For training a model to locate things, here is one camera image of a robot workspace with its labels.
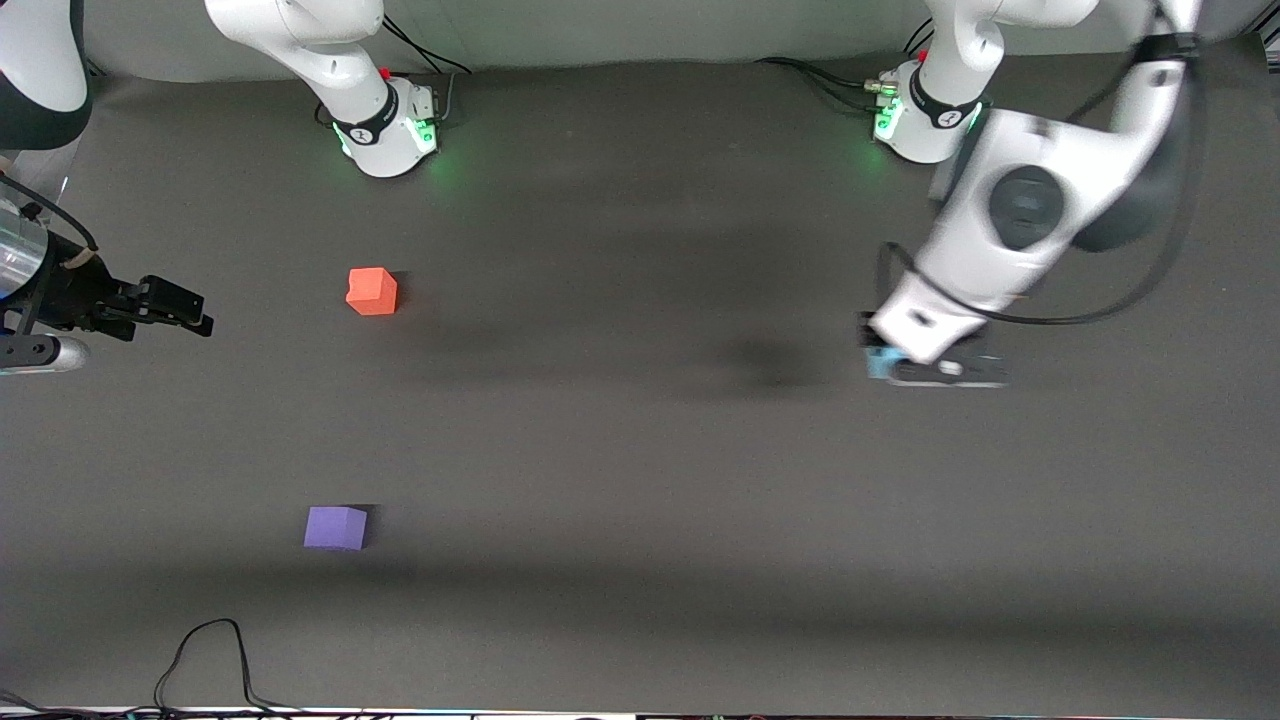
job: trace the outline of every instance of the foam block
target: foam block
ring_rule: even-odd
[[[307,512],[307,534],[302,547],[319,550],[360,550],[365,547],[364,510],[315,506]]]
[[[396,311],[396,278],[387,268],[352,268],[347,305],[361,315],[390,315]]]

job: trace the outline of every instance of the orange cube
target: orange cube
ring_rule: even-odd
[[[347,305],[361,315],[396,311],[396,278],[387,268],[353,268],[347,275]]]

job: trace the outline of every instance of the connector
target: connector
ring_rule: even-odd
[[[886,97],[897,97],[897,81],[867,79],[863,81],[863,90],[867,92],[874,92],[876,95],[884,95]]]

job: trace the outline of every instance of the metal cylinder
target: metal cylinder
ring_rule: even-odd
[[[0,300],[22,290],[49,252],[49,231],[0,208]]]

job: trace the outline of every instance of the gray wall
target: gray wall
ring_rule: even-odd
[[[1006,28],[1009,51],[1119,50],[1135,32],[1130,5],[1143,1],[1103,0],[1071,29]],[[1266,4],[1206,0],[1202,27],[1231,35]],[[202,0],[86,5],[88,51],[108,72],[177,82],[288,77],[221,37]],[[920,0],[387,0],[387,12],[422,45],[475,68],[850,56],[900,47],[928,17]],[[379,64],[422,67],[385,32],[365,46]]]

